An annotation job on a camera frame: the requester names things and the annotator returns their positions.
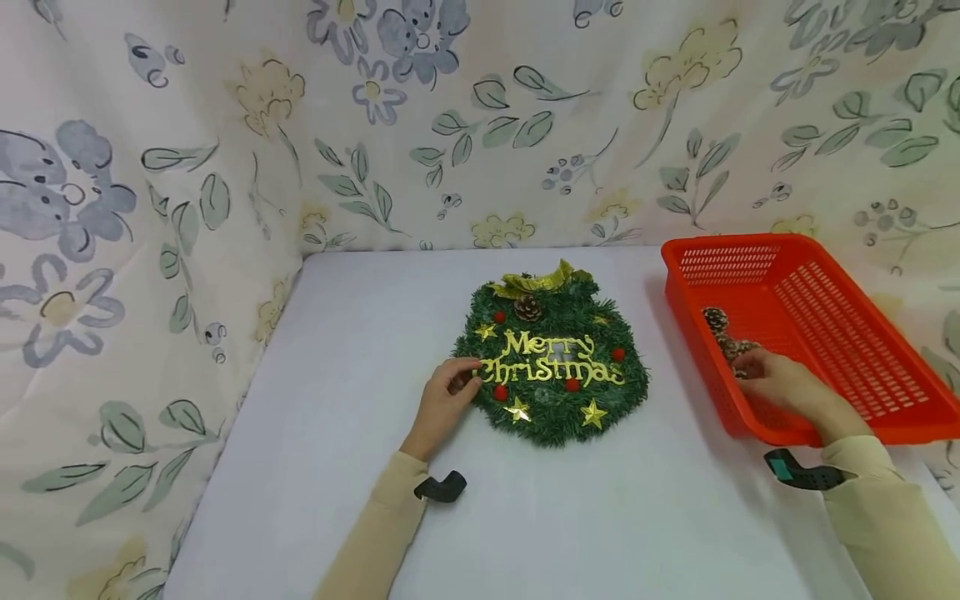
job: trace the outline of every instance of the beige long sleeve shirt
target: beige long sleeve shirt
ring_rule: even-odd
[[[846,438],[823,455],[850,476],[824,499],[874,600],[960,598],[960,562],[923,491],[900,477],[879,440]],[[314,600],[386,600],[423,518],[426,504],[414,488],[426,477],[425,463],[400,452],[391,457]]]

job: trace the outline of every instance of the gold bow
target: gold bow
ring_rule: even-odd
[[[586,271],[574,269],[570,263],[561,259],[560,267],[550,275],[542,277],[525,277],[508,273],[503,276],[504,285],[488,283],[487,287],[500,298],[518,300],[538,290],[556,290],[568,283],[572,278],[590,280],[593,276]]]

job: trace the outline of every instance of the fabric backdrop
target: fabric backdrop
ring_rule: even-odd
[[[794,231],[960,390],[958,33],[960,0],[2,3],[0,588],[161,596],[303,253]]]

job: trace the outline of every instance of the hand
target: hand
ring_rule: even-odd
[[[824,445],[850,436],[873,435],[849,402],[810,369],[786,356],[756,348],[738,356],[732,365],[749,377],[737,379],[744,394],[761,396],[809,420]]]
[[[417,418],[400,452],[430,462],[480,391],[483,380],[470,378],[470,372],[480,366],[477,358],[450,358],[433,371],[423,387]]]

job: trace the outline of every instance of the plastic basket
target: plastic basket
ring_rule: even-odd
[[[729,333],[807,365],[885,444],[960,438],[960,403],[817,242],[794,234],[667,242],[666,296],[727,432],[772,445],[821,445],[810,423],[744,397],[701,310]]]

